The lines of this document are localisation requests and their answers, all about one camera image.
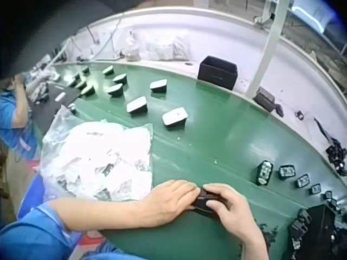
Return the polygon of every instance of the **black storage box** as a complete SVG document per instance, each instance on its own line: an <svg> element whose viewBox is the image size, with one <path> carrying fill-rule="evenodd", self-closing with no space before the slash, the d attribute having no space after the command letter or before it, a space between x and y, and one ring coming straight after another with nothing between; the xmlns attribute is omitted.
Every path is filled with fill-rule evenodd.
<svg viewBox="0 0 347 260"><path fill-rule="evenodd" d="M237 79L237 65L220 58L207 56L200 63L197 79L233 90Z"/></svg>

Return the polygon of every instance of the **blue shirt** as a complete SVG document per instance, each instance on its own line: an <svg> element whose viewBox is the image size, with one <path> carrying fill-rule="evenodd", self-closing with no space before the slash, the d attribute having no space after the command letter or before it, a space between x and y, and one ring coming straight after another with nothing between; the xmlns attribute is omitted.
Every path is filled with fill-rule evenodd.
<svg viewBox="0 0 347 260"><path fill-rule="evenodd" d="M0 231L1 260L66 260L74 243L58 215L47 205L33 209ZM144 260L122 252L88 253L83 260Z"/></svg>
<svg viewBox="0 0 347 260"><path fill-rule="evenodd" d="M0 93L0 138L21 157L31 160L37 149L37 139L33 121L29 117L25 128L13 128L12 121L16 111L14 92Z"/></svg>

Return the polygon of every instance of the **blue sleeve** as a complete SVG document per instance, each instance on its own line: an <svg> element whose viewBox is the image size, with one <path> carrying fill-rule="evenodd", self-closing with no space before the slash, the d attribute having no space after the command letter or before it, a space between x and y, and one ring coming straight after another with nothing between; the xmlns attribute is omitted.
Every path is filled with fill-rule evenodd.
<svg viewBox="0 0 347 260"><path fill-rule="evenodd" d="M15 114L16 107L14 104L4 102L0 99L0 127L5 129L12 128L12 119Z"/></svg>
<svg viewBox="0 0 347 260"><path fill-rule="evenodd" d="M1 260L68 259L70 234L59 217L43 204L0 231Z"/></svg>

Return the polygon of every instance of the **plastic bag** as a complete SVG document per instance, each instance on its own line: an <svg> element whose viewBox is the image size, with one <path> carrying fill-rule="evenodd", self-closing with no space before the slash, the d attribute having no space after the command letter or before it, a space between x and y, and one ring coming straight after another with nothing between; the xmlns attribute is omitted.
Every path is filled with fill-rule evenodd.
<svg viewBox="0 0 347 260"><path fill-rule="evenodd" d="M43 138L45 199L73 196L121 201L151 190L152 125L83 122L62 108Z"/></svg>
<svg viewBox="0 0 347 260"><path fill-rule="evenodd" d="M191 61L189 31L172 31L167 34L149 34L143 30L133 32L133 38L140 44L142 60Z"/></svg>

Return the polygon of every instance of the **worker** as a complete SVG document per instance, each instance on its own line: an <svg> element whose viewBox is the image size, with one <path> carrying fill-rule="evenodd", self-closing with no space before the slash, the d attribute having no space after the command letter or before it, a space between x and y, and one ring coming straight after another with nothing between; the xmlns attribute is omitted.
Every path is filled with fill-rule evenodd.
<svg viewBox="0 0 347 260"><path fill-rule="evenodd" d="M230 205L210 200L226 230L245 246L245 260L268 260L262 232L256 225L247 200L225 184L204 185L207 191L220 194ZM23 219L0 231L1 260L62 260L71 252L71 231L154 228L173 221L191 204L200 189L185 180L169 180L156 186L140 201L111 202L60 198L33 209ZM113 245L101 244L88 252L84 260L141 260L119 252Z"/></svg>
<svg viewBox="0 0 347 260"><path fill-rule="evenodd" d="M22 74L0 80L0 138L27 161L40 158L27 94L32 94L49 77L50 74L43 74L28 84L26 89Z"/></svg>

